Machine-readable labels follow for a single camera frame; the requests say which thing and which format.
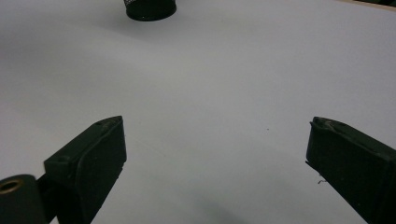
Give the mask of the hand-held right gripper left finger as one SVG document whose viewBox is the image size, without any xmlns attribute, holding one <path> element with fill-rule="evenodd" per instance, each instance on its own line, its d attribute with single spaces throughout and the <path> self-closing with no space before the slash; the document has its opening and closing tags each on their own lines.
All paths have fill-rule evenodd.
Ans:
<svg viewBox="0 0 396 224">
<path fill-rule="evenodd" d="M 95 122 L 44 161 L 50 213 L 60 224 L 91 224 L 126 160 L 123 118 Z"/>
</svg>

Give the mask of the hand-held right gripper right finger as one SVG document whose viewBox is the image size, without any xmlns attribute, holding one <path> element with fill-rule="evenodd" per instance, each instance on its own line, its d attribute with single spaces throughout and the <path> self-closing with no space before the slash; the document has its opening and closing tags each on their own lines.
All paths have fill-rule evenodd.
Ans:
<svg viewBox="0 0 396 224">
<path fill-rule="evenodd" d="M 396 224 L 396 149 L 343 122 L 315 117 L 306 163 L 368 224 Z"/>
</svg>

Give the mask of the black mesh cup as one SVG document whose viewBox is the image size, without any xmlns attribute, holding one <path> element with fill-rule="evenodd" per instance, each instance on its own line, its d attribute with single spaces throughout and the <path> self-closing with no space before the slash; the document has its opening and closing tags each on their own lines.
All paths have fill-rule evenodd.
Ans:
<svg viewBox="0 0 396 224">
<path fill-rule="evenodd" d="M 177 11 L 176 0 L 124 0 L 126 14 L 136 21 L 158 21 Z"/>
</svg>

